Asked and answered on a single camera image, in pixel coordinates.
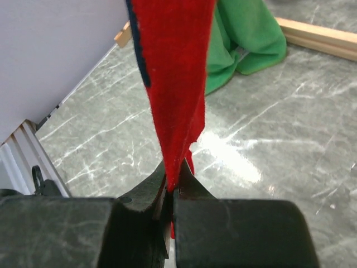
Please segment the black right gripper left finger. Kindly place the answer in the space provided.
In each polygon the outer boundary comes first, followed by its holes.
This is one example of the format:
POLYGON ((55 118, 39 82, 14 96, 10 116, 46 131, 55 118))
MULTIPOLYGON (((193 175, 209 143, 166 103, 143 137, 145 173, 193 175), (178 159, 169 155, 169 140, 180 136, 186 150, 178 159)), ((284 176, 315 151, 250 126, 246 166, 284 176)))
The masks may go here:
POLYGON ((39 167, 35 192, 1 191, 2 267, 164 267, 170 251, 163 165, 118 198, 61 196, 39 167))

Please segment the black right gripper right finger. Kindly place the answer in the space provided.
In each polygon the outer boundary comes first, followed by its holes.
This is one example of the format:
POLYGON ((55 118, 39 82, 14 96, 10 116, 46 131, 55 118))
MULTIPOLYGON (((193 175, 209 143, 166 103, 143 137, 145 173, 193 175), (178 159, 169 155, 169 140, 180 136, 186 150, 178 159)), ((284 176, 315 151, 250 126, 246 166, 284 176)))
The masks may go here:
POLYGON ((319 267, 306 220, 279 199, 218 199, 186 161, 173 193, 177 267, 319 267))

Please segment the red fleece sock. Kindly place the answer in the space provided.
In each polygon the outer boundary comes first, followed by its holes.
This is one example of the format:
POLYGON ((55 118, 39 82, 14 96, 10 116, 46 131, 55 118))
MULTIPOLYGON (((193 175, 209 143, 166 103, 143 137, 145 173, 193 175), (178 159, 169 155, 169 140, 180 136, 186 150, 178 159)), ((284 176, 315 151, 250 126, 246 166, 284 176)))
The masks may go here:
POLYGON ((206 61, 215 1, 127 1, 137 64, 166 171, 179 185, 181 164, 205 126, 206 61))

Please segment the green fleece sock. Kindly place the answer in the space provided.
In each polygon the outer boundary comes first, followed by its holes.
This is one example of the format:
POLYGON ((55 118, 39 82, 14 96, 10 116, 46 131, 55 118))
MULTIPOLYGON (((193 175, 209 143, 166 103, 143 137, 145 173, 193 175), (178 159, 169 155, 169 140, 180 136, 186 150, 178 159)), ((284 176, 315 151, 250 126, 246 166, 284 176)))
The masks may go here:
POLYGON ((205 93, 235 73, 250 75, 276 65, 287 54, 286 38, 264 1, 218 1, 211 26, 205 93))

